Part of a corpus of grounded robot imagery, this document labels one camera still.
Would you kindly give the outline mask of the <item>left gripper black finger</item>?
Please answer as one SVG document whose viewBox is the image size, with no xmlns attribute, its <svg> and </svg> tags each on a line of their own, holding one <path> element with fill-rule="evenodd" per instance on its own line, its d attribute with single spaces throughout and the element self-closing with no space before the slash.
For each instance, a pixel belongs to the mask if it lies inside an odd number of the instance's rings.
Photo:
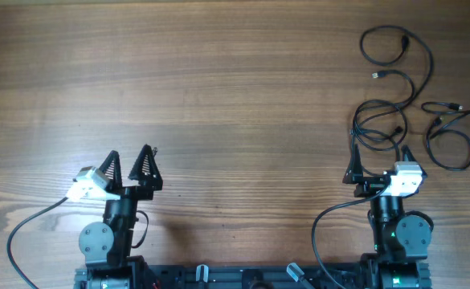
<svg viewBox="0 0 470 289">
<path fill-rule="evenodd" d="M 155 161 L 157 148 L 153 149 L 145 144 L 130 171 L 128 179 L 137 181 L 138 185 L 151 189 L 152 191 L 160 191 L 163 187 L 163 179 Z"/>
<path fill-rule="evenodd" d="M 122 188 L 120 155 L 116 150 L 112 150 L 109 153 L 100 165 L 99 170 L 108 179 L 108 184 L 105 189 L 106 191 L 113 191 Z"/>
</svg>

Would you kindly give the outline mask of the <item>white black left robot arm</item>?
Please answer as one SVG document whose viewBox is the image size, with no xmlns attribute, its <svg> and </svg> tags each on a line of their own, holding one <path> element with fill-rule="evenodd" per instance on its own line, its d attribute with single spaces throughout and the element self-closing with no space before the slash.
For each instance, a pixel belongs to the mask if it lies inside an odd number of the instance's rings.
<svg viewBox="0 0 470 289">
<path fill-rule="evenodd" d="M 141 256 L 132 256 L 146 238 L 133 243 L 137 215 L 147 214 L 137 208 L 139 201 L 151 201 L 162 190 L 163 180 L 155 156 L 157 149 L 144 145 L 129 173 L 135 185 L 122 182 L 120 155 L 113 150 L 100 167 L 82 168 L 72 189 L 80 198 L 105 202 L 103 220 L 82 229 L 79 248 L 84 267 L 76 270 L 74 288 L 160 288 L 159 278 Z"/>
</svg>

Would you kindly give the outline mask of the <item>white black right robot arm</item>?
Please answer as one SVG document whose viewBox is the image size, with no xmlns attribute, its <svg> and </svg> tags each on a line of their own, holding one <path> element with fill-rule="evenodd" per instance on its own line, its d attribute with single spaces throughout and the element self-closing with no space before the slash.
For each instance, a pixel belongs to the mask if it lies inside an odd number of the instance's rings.
<svg viewBox="0 0 470 289">
<path fill-rule="evenodd" d="M 355 197 L 370 202 L 368 219 L 374 236 L 373 254 L 360 261 L 363 288 L 427 289 L 432 287 L 427 259 L 434 222 L 419 211 L 406 212 L 403 200 L 419 192 L 427 174 L 407 146 L 403 158 L 379 177 L 366 177 L 358 146 L 354 146 L 343 182 L 355 185 Z"/>
</svg>

